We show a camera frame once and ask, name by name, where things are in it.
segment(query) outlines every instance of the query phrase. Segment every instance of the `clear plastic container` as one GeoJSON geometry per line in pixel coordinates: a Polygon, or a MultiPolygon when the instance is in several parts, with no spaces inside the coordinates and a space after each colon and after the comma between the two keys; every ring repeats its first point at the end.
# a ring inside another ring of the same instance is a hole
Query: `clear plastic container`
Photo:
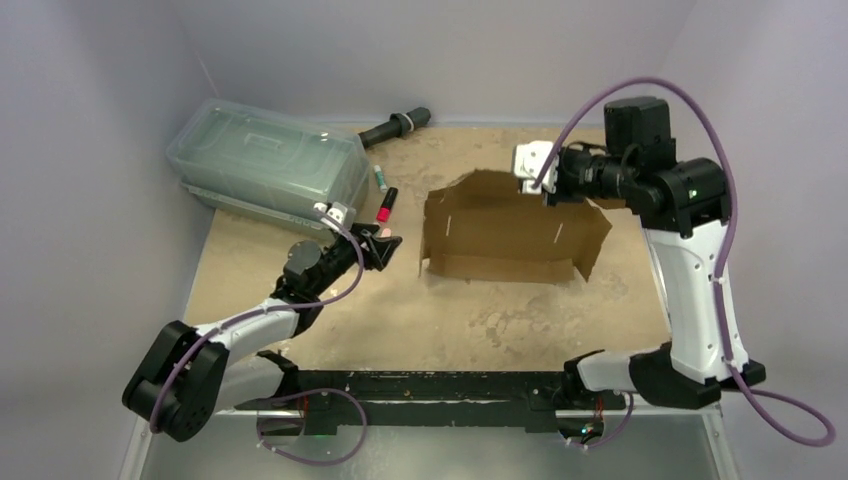
{"type": "Polygon", "coordinates": [[[359,209],[368,189],[355,133],[224,100],[204,102],[166,154],[205,203],[298,230],[322,230],[315,202],[359,209]]]}

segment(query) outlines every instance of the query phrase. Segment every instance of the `cardboard flap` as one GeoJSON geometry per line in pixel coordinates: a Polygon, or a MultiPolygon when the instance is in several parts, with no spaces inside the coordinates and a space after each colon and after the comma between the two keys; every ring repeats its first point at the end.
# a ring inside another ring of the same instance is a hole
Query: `cardboard flap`
{"type": "Polygon", "coordinates": [[[510,172],[478,170],[430,192],[420,259],[456,278],[559,283],[576,267],[588,279],[611,228],[588,202],[547,207],[510,172]]]}

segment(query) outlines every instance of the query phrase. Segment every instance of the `brown cardboard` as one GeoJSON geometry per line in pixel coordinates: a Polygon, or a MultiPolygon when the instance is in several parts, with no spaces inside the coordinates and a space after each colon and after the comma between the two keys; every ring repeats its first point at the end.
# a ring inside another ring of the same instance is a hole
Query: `brown cardboard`
{"type": "MultiPolygon", "coordinates": [[[[619,208],[620,202],[604,202],[619,208]]],[[[424,204],[419,274],[562,283],[588,280],[612,225],[589,202],[546,207],[518,192],[510,172],[476,170],[433,190],[424,204]]]]}

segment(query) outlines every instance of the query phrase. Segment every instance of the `red marker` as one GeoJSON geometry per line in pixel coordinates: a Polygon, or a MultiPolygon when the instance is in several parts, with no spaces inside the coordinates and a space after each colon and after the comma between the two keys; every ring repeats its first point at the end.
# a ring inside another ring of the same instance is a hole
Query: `red marker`
{"type": "Polygon", "coordinates": [[[386,192],[386,197],[383,199],[380,210],[377,212],[378,222],[386,223],[389,221],[389,216],[392,214],[392,207],[395,205],[395,198],[397,198],[397,188],[391,187],[386,192]]]}

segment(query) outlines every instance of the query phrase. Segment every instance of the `black tube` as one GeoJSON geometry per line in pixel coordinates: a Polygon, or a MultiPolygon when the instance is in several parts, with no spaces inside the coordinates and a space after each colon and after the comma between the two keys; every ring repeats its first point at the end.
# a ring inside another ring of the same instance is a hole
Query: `black tube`
{"type": "Polygon", "coordinates": [[[393,113],[389,121],[359,134],[362,146],[366,149],[396,137],[402,137],[407,133],[427,125],[430,121],[430,110],[418,107],[406,114],[393,113]]]}

